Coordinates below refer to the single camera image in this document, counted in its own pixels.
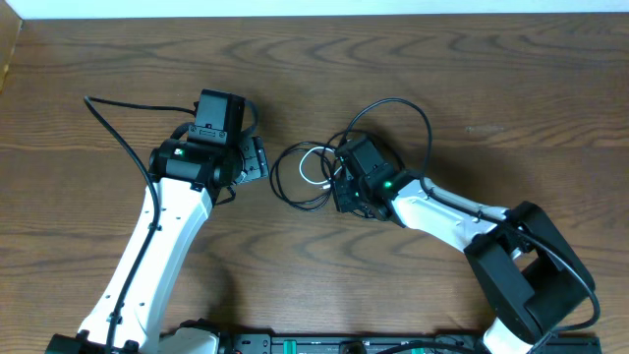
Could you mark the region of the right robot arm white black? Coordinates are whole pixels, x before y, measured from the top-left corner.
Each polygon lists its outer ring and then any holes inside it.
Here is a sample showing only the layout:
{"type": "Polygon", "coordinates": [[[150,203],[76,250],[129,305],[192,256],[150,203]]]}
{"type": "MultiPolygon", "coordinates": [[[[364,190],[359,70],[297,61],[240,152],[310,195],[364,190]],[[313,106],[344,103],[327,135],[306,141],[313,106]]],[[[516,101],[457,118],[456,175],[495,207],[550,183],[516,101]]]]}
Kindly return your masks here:
{"type": "Polygon", "coordinates": [[[496,314],[481,339],[488,353],[530,353],[596,284],[565,238],[537,205],[486,206],[437,187],[428,177],[396,169],[367,137],[335,152],[341,212],[362,210],[380,221],[425,232],[461,252],[496,314]]]}

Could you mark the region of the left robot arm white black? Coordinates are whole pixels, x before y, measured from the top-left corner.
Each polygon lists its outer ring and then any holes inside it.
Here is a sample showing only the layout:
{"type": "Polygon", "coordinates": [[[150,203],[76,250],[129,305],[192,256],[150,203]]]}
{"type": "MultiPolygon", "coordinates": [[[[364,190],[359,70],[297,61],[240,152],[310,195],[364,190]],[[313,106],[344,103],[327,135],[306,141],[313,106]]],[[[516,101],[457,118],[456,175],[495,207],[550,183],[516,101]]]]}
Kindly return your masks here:
{"type": "Polygon", "coordinates": [[[49,353],[221,353],[229,345],[200,324],[162,334],[167,305],[190,247],[221,205],[221,191],[263,179],[268,164],[255,104],[205,89],[181,124],[137,164],[146,190],[137,225],[105,291],[74,336],[49,353]]]}

